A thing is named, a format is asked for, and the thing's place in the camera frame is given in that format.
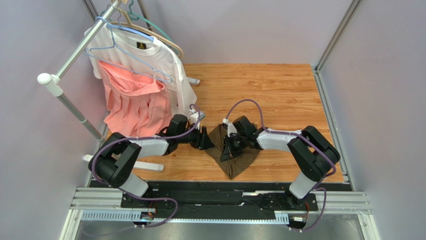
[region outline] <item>wood grain surface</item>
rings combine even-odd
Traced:
[[[266,127],[301,130],[312,125],[332,141],[310,65],[185,64],[184,67],[188,77],[201,80],[192,88],[198,97],[196,104],[205,112],[201,125],[208,132],[222,123],[236,102],[250,98],[260,104]],[[253,103],[241,103],[229,119],[233,121],[242,115],[260,126],[259,111]],[[179,145],[168,156],[139,161],[164,165],[162,172],[133,170],[145,180],[292,182],[300,172],[291,153],[277,150],[261,151],[253,164],[233,180],[209,155],[189,144]],[[344,181],[341,168],[336,168],[336,174],[325,182]]]

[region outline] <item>brown cloth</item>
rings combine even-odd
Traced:
[[[224,151],[224,136],[226,134],[228,134],[228,131],[222,124],[213,129],[208,137],[216,147],[207,149],[205,152],[216,161],[229,179],[233,179],[253,163],[259,155],[260,150],[246,147],[242,150],[240,156],[227,161],[221,161],[222,152]]]

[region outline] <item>white t-shirt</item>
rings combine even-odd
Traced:
[[[154,69],[163,71],[173,78],[172,83],[163,82],[169,92],[171,112],[173,115],[183,114],[188,117],[191,114],[190,104],[194,104],[197,101],[197,96],[188,82],[184,66],[178,56],[155,37],[153,37],[153,41],[150,41],[143,36],[116,28],[113,28],[112,32],[115,43],[120,48],[151,65]],[[146,49],[138,48],[142,44],[145,44]],[[104,25],[89,43],[87,49],[110,47],[112,45],[111,30]],[[154,71],[149,66],[127,55],[117,47],[93,49],[90,53],[101,60],[121,64],[139,73],[154,75]],[[94,76],[101,79],[98,60],[94,57],[89,58],[93,66]],[[169,80],[169,78],[159,72],[156,73],[156,77]]]

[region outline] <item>white wall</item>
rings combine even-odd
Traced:
[[[105,0],[92,1],[99,13],[106,8]],[[151,20],[183,49],[184,63],[315,65],[351,0],[144,3]],[[133,10],[141,12],[137,1]]]
[[[54,73],[93,23],[79,0],[3,1],[0,15],[0,239],[56,240],[96,140],[37,75]],[[100,127],[105,97],[92,76],[82,56],[61,86]]]
[[[425,239],[426,2],[365,0],[322,72],[383,240]]]

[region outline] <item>beige clothes hanger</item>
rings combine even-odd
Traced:
[[[166,39],[165,37],[161,36],[160,34],[157,34],[157,33],[153,32],[153,31],[150,31],[150,30],[148,30],[146,28],[143,28],[141,26],[133,24],[132,20],[130,20],[129,15],[127,14],[127,12],[125,10],[120,9],[120,8],[117,8],[117,10],[124,16],[124,18],[126,19],[127,22],[120,22],[120,23],[118,23],[118,22],[114,21],[114,22],[110,22],[111,24],[113,24],[113,25],[119,25],[119,24],[121,24],[123,27],[128,27],[128,28],[137,30],[139,32],[142,32],[144,34],[148,34],[148,35],[151,35],[153,37],[156,37],[161,42],[165,43],[166,45],[169,45],[170,47],[172,47],[174,49],[176,49],[177,52],[179,53],[177,55],[178,58],[182,59],[184,57],[184,51],[176,43],[171,42],[170,40]]]

